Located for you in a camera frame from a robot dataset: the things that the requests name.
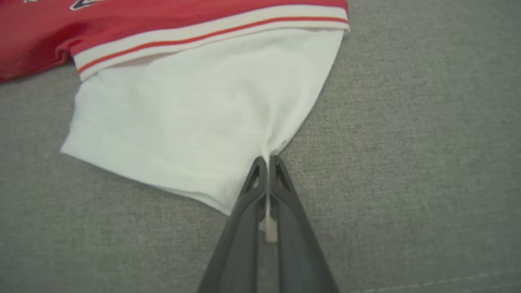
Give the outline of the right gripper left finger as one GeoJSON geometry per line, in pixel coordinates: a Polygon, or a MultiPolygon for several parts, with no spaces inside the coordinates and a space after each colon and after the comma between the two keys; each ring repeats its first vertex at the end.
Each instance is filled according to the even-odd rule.
{"type": "Polygon", "coordinates": [[[197,288],[199,293],[255,293],[259,224],[265,218],[267,165],[255,158],[197,288]]]}

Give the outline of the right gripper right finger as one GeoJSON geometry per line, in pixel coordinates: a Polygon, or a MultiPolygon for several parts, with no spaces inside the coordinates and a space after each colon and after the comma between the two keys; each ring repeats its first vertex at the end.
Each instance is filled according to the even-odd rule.
{"type": "Polygon", "coordinates": [[[281,293],[338,293],[333,273],[282,158],[269,160],[269,195],[278,232],[281,293]]]}

